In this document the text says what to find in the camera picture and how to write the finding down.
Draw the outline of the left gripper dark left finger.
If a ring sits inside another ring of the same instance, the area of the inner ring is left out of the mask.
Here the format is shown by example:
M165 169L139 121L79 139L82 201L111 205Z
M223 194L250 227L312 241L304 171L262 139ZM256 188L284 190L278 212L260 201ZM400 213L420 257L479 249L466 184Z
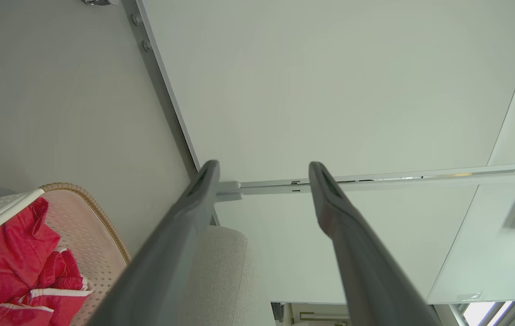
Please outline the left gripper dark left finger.
M87 326L176 326L199 237L211 223L220 177L209 160L152 231Z

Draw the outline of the red shorts with white stripes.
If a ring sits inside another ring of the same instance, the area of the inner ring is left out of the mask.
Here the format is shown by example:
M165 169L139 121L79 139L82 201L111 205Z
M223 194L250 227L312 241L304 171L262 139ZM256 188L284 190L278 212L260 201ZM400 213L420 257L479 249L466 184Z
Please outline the red shorts with white stripes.
M64 247L50 254L38 281L35 288L15 294L0 290L0 326L70 326L94 291L71 250Z

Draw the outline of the red and white shirt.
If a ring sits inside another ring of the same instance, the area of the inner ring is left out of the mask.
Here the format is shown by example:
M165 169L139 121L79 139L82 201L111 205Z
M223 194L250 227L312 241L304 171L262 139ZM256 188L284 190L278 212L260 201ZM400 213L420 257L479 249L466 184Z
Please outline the red and white shirt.
M38 284L60 235L45 223L49 204L38 198L0 226L0 326L48 326L53 310L19 299Z

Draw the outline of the grey fabric sofa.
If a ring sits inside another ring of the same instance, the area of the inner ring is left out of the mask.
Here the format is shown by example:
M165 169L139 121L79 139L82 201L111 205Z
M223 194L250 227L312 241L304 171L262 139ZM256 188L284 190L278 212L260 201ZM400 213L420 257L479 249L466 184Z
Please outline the grey fabric sofa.
M201 233L177 326L276 326L248 238L210 225Z

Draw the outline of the wide white partition panel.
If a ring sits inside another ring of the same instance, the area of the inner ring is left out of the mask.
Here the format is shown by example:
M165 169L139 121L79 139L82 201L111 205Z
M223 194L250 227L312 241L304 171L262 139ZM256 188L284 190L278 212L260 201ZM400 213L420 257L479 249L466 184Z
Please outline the wide white partition panel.
M515 0L137 0L223 180L478 168L515 90Z

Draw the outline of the grey partition post feet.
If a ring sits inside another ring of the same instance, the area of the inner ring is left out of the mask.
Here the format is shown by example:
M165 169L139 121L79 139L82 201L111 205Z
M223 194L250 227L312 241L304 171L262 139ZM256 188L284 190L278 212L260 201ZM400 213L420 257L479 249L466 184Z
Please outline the grey partition post feet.
M463 186L489 183L515 182L515 169L484 171L476 173L458 173L452 175L402 176L393 178L373 178L360 180L340 180L337 184L345 192L381 190L383 188L405 188L421 186ZM240 201L245 196L302 194L311 192L311 184L305 180L295 180L289 184L261 185L256 183L224 182L220 183L217 202Z

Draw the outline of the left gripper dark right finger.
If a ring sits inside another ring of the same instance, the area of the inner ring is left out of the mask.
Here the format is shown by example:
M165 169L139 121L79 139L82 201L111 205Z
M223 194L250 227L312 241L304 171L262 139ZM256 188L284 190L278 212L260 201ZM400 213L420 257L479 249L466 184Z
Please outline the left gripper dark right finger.
M317 221L332 240L352 326L442 326L327 168L309 163Z

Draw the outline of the narrow white partition panel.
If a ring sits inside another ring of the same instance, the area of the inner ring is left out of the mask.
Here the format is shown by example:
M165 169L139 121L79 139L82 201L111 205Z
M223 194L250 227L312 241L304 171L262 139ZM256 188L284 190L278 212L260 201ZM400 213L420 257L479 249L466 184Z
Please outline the narrow white partition panel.
M429 295L475 196L476 186L347 192L423 299ZM274 302L346 302L332 241L313 196L266 194L215 206L220 225L248 238Z

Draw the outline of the white perforated laundry basket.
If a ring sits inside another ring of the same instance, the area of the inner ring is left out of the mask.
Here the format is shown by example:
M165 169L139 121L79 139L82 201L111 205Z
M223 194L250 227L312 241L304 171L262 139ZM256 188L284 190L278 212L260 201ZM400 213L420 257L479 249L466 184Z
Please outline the white perforated laundry basket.
M0 226L36 198L48 202L46 223L74 254L93 293L70 326L87 326L93 313L130 261L130 254L114 225L88 191L75 184L52 183L30 192L0 197Z

